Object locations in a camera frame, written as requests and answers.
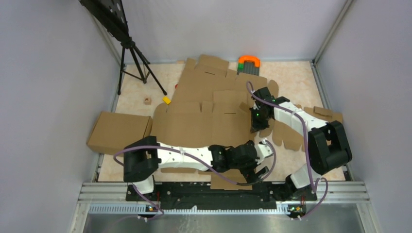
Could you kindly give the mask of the black tripod stand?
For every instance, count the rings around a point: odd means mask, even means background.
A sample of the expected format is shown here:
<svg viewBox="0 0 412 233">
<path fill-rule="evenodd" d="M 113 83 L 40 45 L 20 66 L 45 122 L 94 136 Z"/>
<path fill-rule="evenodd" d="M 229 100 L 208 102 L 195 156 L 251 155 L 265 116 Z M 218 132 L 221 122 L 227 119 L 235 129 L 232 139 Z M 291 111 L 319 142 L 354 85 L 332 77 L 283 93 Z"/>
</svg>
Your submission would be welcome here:
<svg viewBox="0 0 412 233">
<path fill-rule="evenodd" d="M 143 83 L 146 83 L 148 77 L 152 76 L 162 93 L 166 96 L 167 91 L 163 88 L 152 69 L 149 67 L 151 63 L 138 49 L 129 34 L 128 22 L 122 0 L 80 0 L 80 4 L 84 6 L 92 16 L 94 16 L 107 29 L 109 34 L 121 44 L 120 75 L 117 94 L 121 94 L 123 74 L 127 74 Z M 139 76 L 125 71 L 124 59 L 127 50 L 129 50 L 132 55 Z"/>
</svg>

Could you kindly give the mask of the orange green grey toy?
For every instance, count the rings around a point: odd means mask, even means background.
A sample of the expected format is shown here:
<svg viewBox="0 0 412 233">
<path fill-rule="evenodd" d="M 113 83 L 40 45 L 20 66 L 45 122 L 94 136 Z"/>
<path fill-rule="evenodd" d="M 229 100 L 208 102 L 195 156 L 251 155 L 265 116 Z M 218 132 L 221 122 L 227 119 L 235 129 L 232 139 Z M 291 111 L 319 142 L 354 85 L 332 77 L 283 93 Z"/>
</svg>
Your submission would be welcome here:
<svg viewBox="0 0 412 233">
<path fill-rule="evenodd" d="M 238 59 L 237 74 L 246 73 L 258 76 L 260 65 L 260 60 L 255 56 L 241 56 Z"/>
</svg>

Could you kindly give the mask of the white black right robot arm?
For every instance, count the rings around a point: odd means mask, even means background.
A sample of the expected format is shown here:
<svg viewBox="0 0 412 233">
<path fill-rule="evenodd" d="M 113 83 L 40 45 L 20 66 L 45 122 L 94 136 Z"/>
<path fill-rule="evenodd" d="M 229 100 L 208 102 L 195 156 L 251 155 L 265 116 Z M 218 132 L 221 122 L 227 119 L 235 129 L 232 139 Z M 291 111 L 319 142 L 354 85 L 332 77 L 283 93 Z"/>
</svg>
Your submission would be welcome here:
<svg viewBox="0 0 412 233">
<path fill-rule="evenodd" d="M 344 126 L 339 121 L 327 122 L 297 107 L 285 97 L 275 98 L 268 88 L 247 90 L 255 101 L 251 110 L 251 131 L 261 131 L 274 119 L 290 127 L 303 137 L 306 163 L 285 179 L 278 200 L 298 200 L 308 192 L 315 192 L 322 176 L 352 160 L 352 152 Z"/>
</svg>

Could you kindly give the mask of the small wooden letter cube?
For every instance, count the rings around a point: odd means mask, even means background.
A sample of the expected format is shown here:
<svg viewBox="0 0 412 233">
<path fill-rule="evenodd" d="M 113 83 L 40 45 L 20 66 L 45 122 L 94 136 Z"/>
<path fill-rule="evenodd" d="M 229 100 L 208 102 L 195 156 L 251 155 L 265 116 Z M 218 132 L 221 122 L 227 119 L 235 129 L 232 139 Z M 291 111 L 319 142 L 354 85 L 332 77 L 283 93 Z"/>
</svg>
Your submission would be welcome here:
<svg viewBox="0 0 412 233">
<path fill-rule="evenodd" d="M 150 97 L 145 97 L 143 103 L 145 105 L 151 105 L 152 104 L 152 98 Z"/>
</svg>

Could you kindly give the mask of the flat cardboard blank underneath left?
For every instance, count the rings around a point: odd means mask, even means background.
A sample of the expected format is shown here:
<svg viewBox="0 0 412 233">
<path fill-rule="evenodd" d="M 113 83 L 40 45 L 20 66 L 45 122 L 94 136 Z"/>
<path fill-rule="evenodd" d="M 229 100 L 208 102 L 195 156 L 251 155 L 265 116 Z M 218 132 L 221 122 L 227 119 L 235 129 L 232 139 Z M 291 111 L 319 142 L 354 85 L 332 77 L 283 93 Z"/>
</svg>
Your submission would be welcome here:
<svg viewBox="0 0 412 233">
<path fill-rule="evenodd" d="M 202 54 L 198 60 L 186 60 L 171 103 L 209 101 L 252 105 L 246 88 L 248 81 L 255 90 L 267 87 L 271 95 L 278 97 L 279 86 L 275 81 L 253 74 L 237 73 L 229 68 L 228 61 Z"/>
</svg>

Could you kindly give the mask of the folded brown cardboard box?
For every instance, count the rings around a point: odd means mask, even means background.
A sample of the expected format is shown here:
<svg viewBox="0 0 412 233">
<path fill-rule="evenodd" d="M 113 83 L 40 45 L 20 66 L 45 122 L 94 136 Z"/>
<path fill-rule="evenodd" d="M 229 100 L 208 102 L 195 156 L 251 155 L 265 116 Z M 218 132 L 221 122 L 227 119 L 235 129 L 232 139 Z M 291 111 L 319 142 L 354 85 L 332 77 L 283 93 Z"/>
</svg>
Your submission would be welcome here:
<svg viewBox="0 0 412 233">
<path fill-rule="evenodd" d="M 102 111 L 86 144 L 94 152 L 114 155 L 126 146 L 148 136 L 152 123 L 150 116 Z"/>
</svg>

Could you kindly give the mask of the large cardboard box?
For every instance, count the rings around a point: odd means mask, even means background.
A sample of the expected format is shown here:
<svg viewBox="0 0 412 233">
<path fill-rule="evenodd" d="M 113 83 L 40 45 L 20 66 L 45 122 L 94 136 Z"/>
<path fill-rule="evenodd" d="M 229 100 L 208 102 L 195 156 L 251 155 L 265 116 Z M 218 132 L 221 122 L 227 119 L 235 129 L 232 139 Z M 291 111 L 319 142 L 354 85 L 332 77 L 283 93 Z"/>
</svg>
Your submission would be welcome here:
<svg viewBox="0 0 412 233">
<path fill-rule="evenodd" d="M 154 111 L 151 135 L 184 148 L 233 146 L 254 139 L 250 133 L 250 97 L 244 91 L 215 91 L 208 100 L 162 103 Z"/>
</svg>

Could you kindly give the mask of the aluminium frame rail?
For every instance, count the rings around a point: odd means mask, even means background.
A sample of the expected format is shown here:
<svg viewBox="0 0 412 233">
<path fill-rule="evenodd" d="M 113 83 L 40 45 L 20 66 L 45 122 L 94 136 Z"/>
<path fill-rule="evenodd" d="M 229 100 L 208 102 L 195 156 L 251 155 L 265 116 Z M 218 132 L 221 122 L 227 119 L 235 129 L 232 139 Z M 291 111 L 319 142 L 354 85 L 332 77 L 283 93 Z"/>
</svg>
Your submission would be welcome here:
<svg viewBox="0 0 412 233">
<path fill-rule="evenodd" d="M 320 184 L 325 200 L 302 219 L 289 218 L 293 201 L 274 209 L 206 210 L 197 206 L 165 210 L 144 220 L 149 203 L 127 201 L 125 183 L 84 183 L 71 233 L 379 233 L 382 231 L 363 182 Z"/>
</svg>

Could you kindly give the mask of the small yellow block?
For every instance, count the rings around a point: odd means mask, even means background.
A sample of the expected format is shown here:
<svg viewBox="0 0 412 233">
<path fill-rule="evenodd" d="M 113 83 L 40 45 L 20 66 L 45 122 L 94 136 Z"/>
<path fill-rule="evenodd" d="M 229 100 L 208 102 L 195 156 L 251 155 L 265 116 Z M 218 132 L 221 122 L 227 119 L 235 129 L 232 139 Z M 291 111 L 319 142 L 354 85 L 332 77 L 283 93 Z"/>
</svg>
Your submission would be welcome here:
<svg viewBox="0 0 412 233">
<path fill-rule="evenodd" d="M 171 103 L 171 100 L 170 100 L 167 96 L 164 96 L 164 97 L 163 97 L 163 101 L 164 101 L 167 105 L 169 105 L 169 104 Z"/>
</svg>

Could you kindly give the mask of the flat cardboard blank at right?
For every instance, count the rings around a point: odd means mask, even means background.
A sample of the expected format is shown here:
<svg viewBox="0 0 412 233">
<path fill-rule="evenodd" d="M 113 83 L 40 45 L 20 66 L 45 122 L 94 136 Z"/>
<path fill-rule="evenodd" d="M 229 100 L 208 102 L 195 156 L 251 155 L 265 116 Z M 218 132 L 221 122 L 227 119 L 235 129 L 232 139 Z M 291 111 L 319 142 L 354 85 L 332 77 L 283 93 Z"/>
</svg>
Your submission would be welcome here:
<svg viewBox="0 0 412 233">
<path fill-rule="evenodd" d="M 343 123 L 343 115 L 330 109 L 314 106 L 304 107 L 303 110 L 311 116 L 325 120 L 327 122 L 339 121 Z M 287 150 L 305 151 L 304 139 L 301 134 L 293 130 L 288 125 L 276 120 L 269 120 L 269 128 L 259 132 L 259 137 L 270 137 L 277 146 L 284 146 Z"/>
</svg>

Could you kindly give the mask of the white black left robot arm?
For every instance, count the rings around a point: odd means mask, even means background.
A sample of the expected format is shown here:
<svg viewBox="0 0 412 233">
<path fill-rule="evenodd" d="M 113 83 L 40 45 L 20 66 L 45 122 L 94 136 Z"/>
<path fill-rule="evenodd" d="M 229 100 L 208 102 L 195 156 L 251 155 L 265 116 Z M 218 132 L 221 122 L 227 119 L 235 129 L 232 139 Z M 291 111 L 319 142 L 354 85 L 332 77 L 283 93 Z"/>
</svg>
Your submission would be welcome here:
<svg viewBox="0 0 412 233">
<path fill-rule="evenodd" d="M 275 156 L 273 145 L 267 140 L 255 144 L 252 140 L 237 147 L 211 145 L 201 148 L 171 146 L 157 141 L 156 136 L 147 136 L 124 148 L 123 181 L 132 183 L 143 200 L 151 200 L 156 193 L 153 174 L 158 169 L 189 168 L 211 171 L 218 176 L 230 170 L 238 170 L 246 179 L 244 183 L 226 179 L 231 184 L 252 186 L 263 181 L 273 170 L 255 168 L 265 159 Z"/>
</svg>

